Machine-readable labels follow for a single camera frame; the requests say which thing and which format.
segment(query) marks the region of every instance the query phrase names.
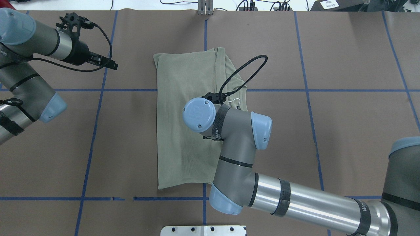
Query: electrical cable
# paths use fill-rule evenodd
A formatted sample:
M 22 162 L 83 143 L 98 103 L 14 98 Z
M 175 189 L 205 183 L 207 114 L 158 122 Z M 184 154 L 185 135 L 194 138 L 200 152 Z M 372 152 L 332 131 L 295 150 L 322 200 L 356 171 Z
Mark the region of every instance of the electrical cable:
M 290 5 L 288 4 L 288 2 L 290 2 L 290 0 L 288 0 L 287 2 L 286 2 L 286 0 L 284 0 L 281 7 L 279 7 L 276 11 L 289 11 L 290 10 Z
M 198 3 L 198 2 L 186 2 L 186 1 L 181 1 L 181 2 L 176 2 L 176 3 L 163 3 L 162 0 L 159 0 L 160 3 L 165 4 L 165 5 L 169 5 L 169 4 L 177 4 L 177 3 Z
M 255 1 L 258 1 L 258 2 L 265 2 L 265 3 L 275 3 L 275 2 L 271 2 L 271 1 L 264 1 L 264 0 L 255 0 Z
M 40 61 L 48 62 L 48 63 L 53 64 L 55 66 L 59 66 L 59 67 L 65 68 L 65 69 L 69 69 L 69 70 L 72 70 L 72 71 L 78 71 L 78 72 L 94 72 L 94 71 L 98 71 L 98 70 L 104 68 L 111 61 L 111 58 L 112 58 L 112 44 L 111 44 L 111 41 L 109 40 L 108 36 L 106 35 L 106 33 L 103 31 L 103 29 L 99 25 L 97 25 L 97 24 L 95 24 L 93 22 L 92 22 L 92 24 L 93 24 L 93 26 L 97 27 L 102 32 L 102 34 L 105 36 L 105 38 L 106 38 L 106 40 L 108 41 L 108 44 L 109 44 L 109 59 L 108 59 L 108 61 L 104 65 L 99 66 L 98 68 L 93 69 L 93 70 L 79 70 L 79 69 L 76 69 L 76 68 L 71 68 L 71 67 L 68 67 L 68 66 L 63 66 L 61 64 L 58 64 L 58 63 L 55 63 L 55 62 L 52 62 L 50 60 L 43 59 L 43 58 L 31 58 L 28 61 L 40 60 Z
M 274 7 L 274 5 L 275 5 L 276 3 L 278 3 L 278 8 L 279 8 L 279 9 L 281 8 L 281 2 L 277 1 L 277 2 L 274 2 L 274 3 L 271 5 L 270 11 L 273 9 L 273 7 Z
M 238 7 L 236 8 L 236 10 L 238 10 L 239 9 L 239 7 L 241 6 L 241 4 L 242 3 L 244 3 L 244 10 L 245 10 L 245 8 L 246 8 L 246 6 L 245 6 L 245 2 L 247 3 L 247 5 L 248 5 L 248 0 L 242 0 L 239 4 L 238 4 Z
M 228 102 L 231 103 L 231 102 L 234 102 L 235 100 L 239 100 L 238 107 L 241 107 L 241 99 L 238 98 L 238 97 L 233 99 L 232 101 L 228 101 Z
M 9 98 L 6 100 L 0 100 L 0 105 L 5 104 L 9 106 L 14 106 L 14 107 L 22 106 L 23 103 L 24 102 L 18 98 Z
M 245 68 L 246 66 L 248 66 L 249 64 L 251 64 L 253 61 L 259 59 L 259 58 L 264 58 L 264 62 L 260 65 L 260 67 L 251 75 L 251 77 L 249 77 L 249 79 L 247 79 L 241 86 L 239 86 L 236 90 L 234 91 L 230 91 L 227 93 L 222 94 L 223 88 L 226 86 L 226 84 L 239 72 L 241 71 L 243 68 Z M 242 65 L 241 67 L 239 67 L 236 71 L 234 71 L 229 78 L 227 78 L 227 80 L 223 83 L 222 87 L 220 87 L 219 90 L 219 101 L 220 101 L 220 105 L 223 105 L 223 98 L 224 97 L 228 97 L 231 96 L 232 94 L 235 94 L 236 92 L 238 92 L 243 86 L 245 86 L 260 70 L 261 68 L 263 68 L 263 66 L 267 63 L 268 57 L 267 55 L 259 55 L 254 57 L 253 59 L 247 61 L 244 65 Z

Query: aluminum plate with holes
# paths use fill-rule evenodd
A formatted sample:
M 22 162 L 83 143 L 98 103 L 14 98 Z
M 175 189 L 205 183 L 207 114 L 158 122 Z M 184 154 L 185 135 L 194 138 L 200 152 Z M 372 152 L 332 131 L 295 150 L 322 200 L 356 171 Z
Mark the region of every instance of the aluminum plate with holes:
M 246 236 L 246 226 L 165 226 L 160 236 Z

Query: metal arm segment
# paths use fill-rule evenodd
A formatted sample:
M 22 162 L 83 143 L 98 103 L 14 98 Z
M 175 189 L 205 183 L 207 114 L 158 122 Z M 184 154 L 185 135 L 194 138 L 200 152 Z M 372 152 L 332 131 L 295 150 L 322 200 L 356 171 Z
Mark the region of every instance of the metal arm segment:
M 396 236 L 396 228 L 414 235 L 419 228 L 419 218 L 398 222 L 414 213 L 392 202 L 362 202 L 252 172 L 255 151 L 265 149 L 270 136 L 266 116 L 194 98 L 185 105 L 183 118 L 193 131 L 224 142 L 209 198 L 218 211 L 236 215 L 248 206 L 351 236 Z

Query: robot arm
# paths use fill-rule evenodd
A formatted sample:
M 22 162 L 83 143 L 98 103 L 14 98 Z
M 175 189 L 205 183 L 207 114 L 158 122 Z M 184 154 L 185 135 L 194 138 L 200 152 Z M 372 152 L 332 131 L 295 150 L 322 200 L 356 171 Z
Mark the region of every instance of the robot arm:
M 185 105 L 183 119 L 194 132 L 223 141 L 209 197 L 220 212 L 236 215 L 248 206 L 352 236 L 395 236 L 397 228 L 413 230 L 404 235 L 418 232 L 418 211 L 410 212 L 417 216 L 412 215 L 410 224 L 397 223 L 397 217 L 403 219 L 411 209 L 389 201 L 362 202 L 253 172 L 255 152 L 265 149 L 270 138 L 272 121 L 267 116 L 200 97 Z
M 29 15 L 0 9 L 0 83 L 14 94 L 10 102 L 0 104 L 0 145 L 33 122 L 48 122 L 67 108 L 63 99 L 27 63 L 34 53 L 77 66 L 85 62 L 99 66 L 91 71 L 118 68 L 115 61 L 90 52 L 79 41 L 80 29 L 92 29 L 96 24 L 75 13 L 60 19 L 62 23 L 57 23 L 54 29 Z

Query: ur logo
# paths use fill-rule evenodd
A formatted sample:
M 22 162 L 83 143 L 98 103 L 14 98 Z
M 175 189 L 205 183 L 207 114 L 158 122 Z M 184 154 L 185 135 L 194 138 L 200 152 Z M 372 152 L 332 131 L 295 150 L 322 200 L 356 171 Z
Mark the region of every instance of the ur logo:
M 5 56 L 5 57 L 7 57 L 7 53 L 2 49 L 2 48 L 0 48 L 0 53 L 3 55 L 3 56 Z
M 367 211 L 366 204 L 364 202 L 362 202 L 362 209 L 363 209 L 363 211 Z
M 195 105 L 192 107 L 190 115 L 196 119 L 201 119 L 203 117 L 203 113 L 200 110 L 200 107 Z

